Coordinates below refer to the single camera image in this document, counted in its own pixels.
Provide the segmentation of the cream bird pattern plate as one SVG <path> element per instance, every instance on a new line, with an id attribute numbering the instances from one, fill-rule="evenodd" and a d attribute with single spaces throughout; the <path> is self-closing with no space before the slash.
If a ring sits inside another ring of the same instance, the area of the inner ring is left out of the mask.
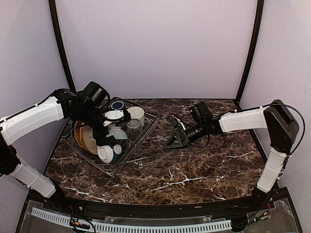
<path id="1" fill-rule="evenodd" d="M 85 149 L 91 154 L 98 155 L 98 146 L 93 138 L 93 129 L 89 126 L 83 127 L 81 136 Z"/>

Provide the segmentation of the green ribbed ceramic bowl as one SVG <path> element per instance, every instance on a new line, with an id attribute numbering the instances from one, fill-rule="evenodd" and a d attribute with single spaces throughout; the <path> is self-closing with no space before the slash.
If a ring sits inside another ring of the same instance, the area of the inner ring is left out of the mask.
<path id="1" fill-rule="evenodd" d="M 117 140 L 127 140 L 127 133 L 121 129 L 121 127 L 111 127 L 109 130 L 109 134 L 113 135 Z"/>

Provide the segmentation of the white ceramic bowl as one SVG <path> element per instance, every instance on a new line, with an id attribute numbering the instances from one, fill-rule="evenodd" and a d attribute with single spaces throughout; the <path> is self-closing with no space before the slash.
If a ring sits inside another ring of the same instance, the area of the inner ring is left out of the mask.
<path id="1" fill-rule="evenodd" d="M 105 164 L 115 163 L 122 157 L 122 147 L 119 144 L 112 146 L 98 146 L 99 159 Z"/>

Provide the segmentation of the blue polka dot plate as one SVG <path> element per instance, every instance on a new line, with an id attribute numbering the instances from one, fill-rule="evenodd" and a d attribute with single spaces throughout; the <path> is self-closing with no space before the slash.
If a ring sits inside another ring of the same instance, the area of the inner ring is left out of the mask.
<path id="1" fill-rule="evenodd" d="M 75 134 L 74 134 L 74 127 L 75 127 L 75 123 L 76 121 L 72 121 L 71 124 L 70 124 L 70 135 L 73 139 L 75 139 Z"/>

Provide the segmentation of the dark blue ceramic mug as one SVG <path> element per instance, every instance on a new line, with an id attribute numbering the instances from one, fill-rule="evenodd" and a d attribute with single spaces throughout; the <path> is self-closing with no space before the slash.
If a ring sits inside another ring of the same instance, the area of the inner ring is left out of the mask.
<path id="1" fill-rule="evenodd" d="M 112 110 L 115 110 L 115 111 L 126 109 L 123 101 L 115 101 L 110 105 L 110 107 Z"/>

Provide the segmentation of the clear plastic tumbler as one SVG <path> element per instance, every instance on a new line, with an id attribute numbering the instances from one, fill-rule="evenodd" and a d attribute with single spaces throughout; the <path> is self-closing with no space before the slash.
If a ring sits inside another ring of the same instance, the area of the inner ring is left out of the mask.
<path id="1" fill-rule="evenodd" d="M 128 139 L 135 139 L 136 137 L 140 136 L 142 131 L 142 125 L 138 119 L 132 119 L 126 124 L 126 133 Z"/>

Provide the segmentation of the white ribbed ceramic mug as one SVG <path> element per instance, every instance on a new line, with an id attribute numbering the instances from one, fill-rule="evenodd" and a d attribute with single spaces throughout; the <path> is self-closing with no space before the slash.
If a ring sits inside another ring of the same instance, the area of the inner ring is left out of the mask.
<path id="1" fill-rule="evenodd" d="M 128 113 L 131 115 L 131 119 L 138 119 L 141 123 L 141 126 L 144 127 L 145 118 L 144 118 L 144 109 L 141 107 L 129 107 L 127 109 Z"/>

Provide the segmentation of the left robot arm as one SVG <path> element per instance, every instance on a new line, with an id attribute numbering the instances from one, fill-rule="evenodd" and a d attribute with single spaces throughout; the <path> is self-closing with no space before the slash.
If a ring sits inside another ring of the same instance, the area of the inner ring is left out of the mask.
<path id="1" fill-rule="evenodd" d="M 106 164 L 118 161 L 125 152 L 120 139 L 112 131 L 114 124 L 133 120 L 144 124 L 145 111 L 142 107 L 126 108 L 122 100 L 108 102 L 107 108 L 100 108 L 103 100 L 110 100 L 109 93 L 100 85 L 90 82 L 79 92 L 57 89 L 43 101 L 0 120 L 0 173 L 16 180 L 49 199 L 57 211 L 69 207 L 68 200 L 57 183 L 47 178 L 22 160 L 13 144 L 26 135 L 63 119 L 81 122 L 89 127 L 95 142 L 99 159 Z"/>

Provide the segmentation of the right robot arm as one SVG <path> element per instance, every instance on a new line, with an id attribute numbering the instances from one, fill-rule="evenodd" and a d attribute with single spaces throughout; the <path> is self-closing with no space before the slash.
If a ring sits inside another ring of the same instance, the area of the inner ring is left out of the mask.
<path id="1" fill-rule="evenodd" d="M 292 106 L 284 104 L 281 100 L 253 107 L 229 111 L 219 116 L 214 116 L 205 102 L 189 108 L 195 125 L 185 123 L 179 116 L 170 115 L 167 121 L 174 127 L 174 132 L 167 140 L 165 148 L 181 149 L 201 139 L 204 136 L 228 134 L 237 131 L 266 130 L 270 138 L 270 152 L 264 170 L 253 191 L 253 196 L 248 199 L 248 207 L 259 210 L 267 202 L 268 194 L 276 181 L 284 173 L 287 162 L 305 134 L 305 126 L 300 127 L 292 114 L 300 112 Z"/>

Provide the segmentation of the black aluminium front rail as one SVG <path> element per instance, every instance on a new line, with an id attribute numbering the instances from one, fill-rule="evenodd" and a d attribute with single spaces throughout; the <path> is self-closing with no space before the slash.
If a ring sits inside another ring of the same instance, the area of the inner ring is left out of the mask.
<path id="1" fill-rule="evenodd" d="M 217 218 L 241 218 L 253 212 L 247 208 L 250 196 L 221 200 L 214 202 L 202 202 L 197 204 L 178 204 L 178 205 L 130 205 L 115 204 L 98 201 L 89 201 L 66 197 L 65 200 L 73 207 L 73 211 L 68 208 L 65 212 L 81 216 L 88 220 L 101 219 L 107 216 L 125 218 L 185 218 L 212 216 Z"/>

